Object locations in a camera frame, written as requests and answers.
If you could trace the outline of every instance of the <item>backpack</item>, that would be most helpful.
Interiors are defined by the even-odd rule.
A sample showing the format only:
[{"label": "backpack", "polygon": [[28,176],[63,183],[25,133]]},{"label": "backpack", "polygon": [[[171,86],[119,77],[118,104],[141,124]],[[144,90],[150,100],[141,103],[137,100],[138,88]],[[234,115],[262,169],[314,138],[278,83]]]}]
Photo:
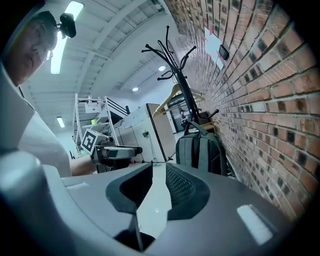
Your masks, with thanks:
[{"label": "backpack", "polygon": [[[227,176],[226,155],[218,139],[195,122],[187,124],[184,135],[175,145],[176,163]],[[189,125],[198,131],[189,133]]]}]

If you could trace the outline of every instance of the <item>brick wall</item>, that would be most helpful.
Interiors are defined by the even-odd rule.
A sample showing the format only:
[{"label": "brick wall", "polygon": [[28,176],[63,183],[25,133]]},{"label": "brick wall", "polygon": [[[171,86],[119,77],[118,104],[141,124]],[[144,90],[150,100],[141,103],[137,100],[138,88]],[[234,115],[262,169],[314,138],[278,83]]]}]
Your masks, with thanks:
[{"label": "brick wall", "polygon": [[[183,70],[205,92],[241,181],[290,219],[320,176],[320,73],[290,17],[270,0],[166,0],[178,45],[197,49]],[[205,52],[211,29],[229,51],[220,70]]]}]

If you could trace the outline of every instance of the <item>white shirt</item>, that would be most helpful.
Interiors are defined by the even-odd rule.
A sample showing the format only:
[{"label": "white shirt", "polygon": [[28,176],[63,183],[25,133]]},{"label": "white shirt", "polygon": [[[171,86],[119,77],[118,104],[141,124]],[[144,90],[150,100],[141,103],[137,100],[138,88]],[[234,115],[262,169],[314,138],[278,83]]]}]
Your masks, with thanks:
[{"label": "white shirt", "polygon": [[0,100],[6,101],[6,105],[2,102],[6,108],[5,110],[2,108],[2,111],[9,112],[7,120],[2,120],[2,122],[6,122],[4,129],[7,133],[7,138],[3,138],[4,147],[18,148],[33,154],[43,165],[56,167],[60,177],[71,176],[68,154],[55,134],[31,104],[20,94],[18,94],[20,97],[15,94],[17,89],[2,64],[0,73],[0,87],[2,87]]}]

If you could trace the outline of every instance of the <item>backpack strap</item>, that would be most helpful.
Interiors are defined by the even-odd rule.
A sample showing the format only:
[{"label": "backpack strap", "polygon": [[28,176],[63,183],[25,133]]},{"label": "backpack strap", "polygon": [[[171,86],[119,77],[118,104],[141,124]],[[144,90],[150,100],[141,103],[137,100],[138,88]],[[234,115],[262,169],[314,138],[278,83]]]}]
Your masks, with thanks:
[{"label": "backpack strap", "polygon": [[199,130],[199,132],[205,136],[206,138],[208,138],[209,140],[213,141],[213,143],[216,145],[216,147],[219,150],[220,153],[220,167],[221,167],[221,175],[223,176],[227,176],[227,160],[226,160],[226,156],[220,146],[220,143],[218,142],[216,136],[214,136],[213,134],[211,134],[210,132],[208,132],[207,130],[205,130],[203,127],[201,127],[199,124],[195,123],[195,122],[191,122],[191,121],[187,121],[187,124],[191,124],[193,125],[195,128],[197,128]]}]

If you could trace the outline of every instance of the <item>fluorescent light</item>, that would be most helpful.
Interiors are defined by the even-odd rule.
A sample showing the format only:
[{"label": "fluorescent light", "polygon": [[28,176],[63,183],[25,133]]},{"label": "fluorescent light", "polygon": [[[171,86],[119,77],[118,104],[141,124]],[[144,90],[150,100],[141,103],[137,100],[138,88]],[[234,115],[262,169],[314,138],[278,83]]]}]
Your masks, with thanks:
[{"label": "fluorescent light", "polygon": [[[82,3],[71,1],[64,12],[68,14],[72,14],[74,20],[76,20],[76,18],[78,17],[83,7],[84,5]],[[64,54],[66,42],[67,42],[67,37],[62,39],[62,33],[59,31],[57,35],[56,47],[52,52],[53,56],[51,58],[51,69],[50,69],[51,74],[54,74],[54,75],[60,74],[61,61],[62,61],[62,56]]]},{"label": "fluorescent light", "polygon": [[64,127],[65,127],[65,124],[64,124],[64,121],[62,120],[62,117],[61,117],[61,116],[58,116],[56,119],[57,119],[60,127],[61,127],[61,128],[64,128]]}]

